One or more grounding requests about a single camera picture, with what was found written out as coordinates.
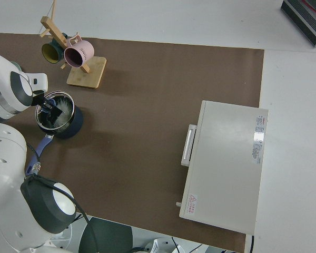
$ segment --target pink mug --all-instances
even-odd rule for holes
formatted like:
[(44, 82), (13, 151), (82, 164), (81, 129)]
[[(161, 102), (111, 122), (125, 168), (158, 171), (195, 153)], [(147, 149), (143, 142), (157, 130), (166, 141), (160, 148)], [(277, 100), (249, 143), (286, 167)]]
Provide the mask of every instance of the pink mug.
[[(77, 39), (75, 44), (71, 42), (73, 39)], [(64, 50), (64, 58), (72, 67), (81, 67), (94, 56), (93, 45), (89, 41), (83, 41), (78, 34), (68, 38), (67, 45), (68, 47)]]

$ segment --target white box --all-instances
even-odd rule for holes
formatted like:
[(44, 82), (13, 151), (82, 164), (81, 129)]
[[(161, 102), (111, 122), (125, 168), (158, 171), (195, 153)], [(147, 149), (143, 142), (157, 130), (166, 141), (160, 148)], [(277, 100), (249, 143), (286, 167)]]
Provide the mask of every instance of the white box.
[(268, 110), (203, 101), (179, 216), (253, 235)]

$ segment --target warning label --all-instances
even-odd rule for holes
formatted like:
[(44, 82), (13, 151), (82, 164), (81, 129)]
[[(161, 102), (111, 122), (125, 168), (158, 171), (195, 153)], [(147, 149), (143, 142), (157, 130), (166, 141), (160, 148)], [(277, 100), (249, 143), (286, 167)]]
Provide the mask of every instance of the warning label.
[(187, 202), (186, 214), (193, 215), (195, 213), (196, 203), (198, 201), (198, 196), (195, 194), (189, 194), (189, 200)]
[(264, 129), (266, 127), (266, 119), (264, 116), (260, 115), (256, 118), (256, 126), (254, 132), (254, 145), (252, 151), (252, 160), (256, 164), (261, 163), (261, 158), (263, 155), (263, 139), (264, 139)]

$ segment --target drawer handle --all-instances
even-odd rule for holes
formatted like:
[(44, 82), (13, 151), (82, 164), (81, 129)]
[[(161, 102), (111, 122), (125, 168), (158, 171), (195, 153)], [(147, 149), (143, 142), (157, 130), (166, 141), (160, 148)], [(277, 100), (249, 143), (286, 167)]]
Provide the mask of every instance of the drawer handle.
[(181, 165), (183, 165), (183, 166), (188, 167), (190, 165), (190, 159), (191, 159), (193, 141), (194, 141), (194, 137), (195, 137), (195, 131), (196, 131), (196, 125), (190, 124), (189, 130), (187, 131), (183, 157), (181, 159)]

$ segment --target dark green mug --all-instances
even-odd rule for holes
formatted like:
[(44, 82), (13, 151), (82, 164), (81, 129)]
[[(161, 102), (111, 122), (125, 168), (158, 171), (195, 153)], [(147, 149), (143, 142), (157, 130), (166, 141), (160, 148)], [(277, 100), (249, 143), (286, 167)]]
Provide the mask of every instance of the dark green mug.
[(58, 44), (56, 39), (53, 39), (51, 42), (42, 46), (42, 54), (50, 63), (58, 63), (64, 57), (64, 49)]

